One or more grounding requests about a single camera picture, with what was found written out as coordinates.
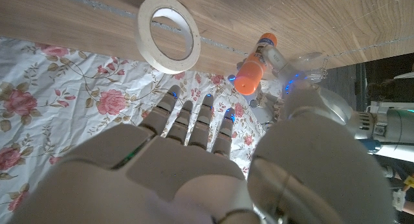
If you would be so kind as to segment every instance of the robotic hand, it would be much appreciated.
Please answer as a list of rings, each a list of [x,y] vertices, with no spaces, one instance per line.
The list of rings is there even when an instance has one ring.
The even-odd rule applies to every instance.
[[[173,86],[136,127],[119,125],[70,151],[23,202],[11,223],[391,223],[376,161],[311,87],[292,90],[286,120],[252,156],[248,180],[230,161],[233,113],[206,152],[207,95],[187,146],[186,102],[160,137],[179,95]],[[253,204],[265,219],[253,211]]]

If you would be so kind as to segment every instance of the masking tape roll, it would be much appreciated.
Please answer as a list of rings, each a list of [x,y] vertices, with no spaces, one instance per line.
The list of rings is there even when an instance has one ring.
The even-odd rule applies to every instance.
[[[151,35],[154,17],[167,17],[180,27],[186,41],[184,59],[171,59],[157,47]],[[191,69],[200,56],[199,29],[187,9],[176,0],[145,0],[136,18],[135,41],[144,59],[163,73],[177,74]]]

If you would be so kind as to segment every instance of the glue stick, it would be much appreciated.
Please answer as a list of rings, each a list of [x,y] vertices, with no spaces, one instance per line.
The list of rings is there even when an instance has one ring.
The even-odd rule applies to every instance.
[[[235,89],[242,95],[251,95],[257,89],[266,70],[266,62],[262,50],[267,45],[276,46],[277,39],[272,33],[264,33],[257,42],[254,50],[248,55],[234,80]]]

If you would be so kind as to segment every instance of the floral tablecloth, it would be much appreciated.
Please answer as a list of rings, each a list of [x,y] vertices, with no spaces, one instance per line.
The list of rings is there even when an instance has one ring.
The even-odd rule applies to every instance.
[[[164,134],[186,100],[198,113],[202,98],[211,93],[208,149],[223,112],[233,107],[231,160],[246,174],[264,131],[223,76],[168,75],[146,62],[0,37],[0,223],[71,148],[117,124],[139,124],[175,84],[181,94]],[[281,86],[273,84],[273,91],[280,95]]]

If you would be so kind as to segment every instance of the wooden surface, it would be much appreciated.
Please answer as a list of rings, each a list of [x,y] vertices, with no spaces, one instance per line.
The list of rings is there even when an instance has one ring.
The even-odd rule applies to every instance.
[[[137,13],[143,0],[94,0]],[[290,60],[320,52],[304,69],[340,67],[414,52],[414,0],[178,0],[202,37],[250,52],[264,32]],[[142,60],[133,19],[72,0],[0,0],[0,35]],[[165,32],[162,49],[179,42]],[[195,70],[234,73],[243,55],[203,43]]]

